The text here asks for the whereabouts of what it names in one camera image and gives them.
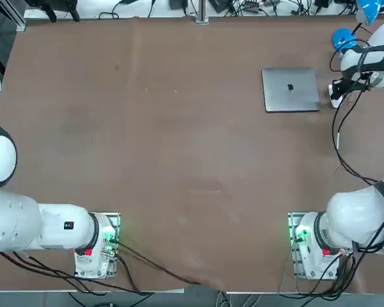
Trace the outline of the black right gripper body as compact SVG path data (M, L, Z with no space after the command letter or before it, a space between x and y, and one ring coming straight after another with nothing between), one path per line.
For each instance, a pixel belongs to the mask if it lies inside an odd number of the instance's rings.
M349 83L346 86L345 93L369 90L371 87L371 75L371 72L345 72L344 80Z

